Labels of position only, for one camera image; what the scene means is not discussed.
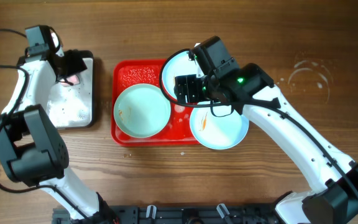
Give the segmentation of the pink sponge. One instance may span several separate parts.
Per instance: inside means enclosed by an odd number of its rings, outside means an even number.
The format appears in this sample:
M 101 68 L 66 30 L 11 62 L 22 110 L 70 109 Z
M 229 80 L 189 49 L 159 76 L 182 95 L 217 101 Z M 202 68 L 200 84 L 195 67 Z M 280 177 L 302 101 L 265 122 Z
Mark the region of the pink sponge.
M 62 86 L 74 86 L 80 84 L 80 79 L 78 75 L 72 75 L 70 77 L 63 78 L 59 81 L 59 84 Z

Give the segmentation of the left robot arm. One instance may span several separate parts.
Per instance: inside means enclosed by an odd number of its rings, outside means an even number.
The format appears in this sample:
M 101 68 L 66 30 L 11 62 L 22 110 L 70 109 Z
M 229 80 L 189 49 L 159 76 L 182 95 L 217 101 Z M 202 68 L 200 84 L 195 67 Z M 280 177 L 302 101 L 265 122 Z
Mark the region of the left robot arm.
M 99 193 L 69 165 L 61 128 L 88 127 L 94 117 L 94 57 L 88 50 L 64 50 L 55 30 L 26 28 L 24 55 L 12 97 L 0 114 L 0 163 L 25 191 L 43 190 L 68 214 L 70 223 L 119 223 Z

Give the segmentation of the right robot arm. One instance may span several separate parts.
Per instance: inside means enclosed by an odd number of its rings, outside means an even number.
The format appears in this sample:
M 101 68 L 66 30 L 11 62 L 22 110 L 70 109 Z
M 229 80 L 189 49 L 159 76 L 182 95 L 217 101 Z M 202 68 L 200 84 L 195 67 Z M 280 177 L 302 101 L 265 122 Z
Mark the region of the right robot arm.
M 275 205 L 284 223 L 347 223 L 358 214 L 358 162 L 320 135 L 258 65 L 240 67 L 222 40 L 211 37 L 185 55 L 202 76 L 175 80 L 177 103 L 230 106 L 265 131 L 301 171 L 310 189 Z

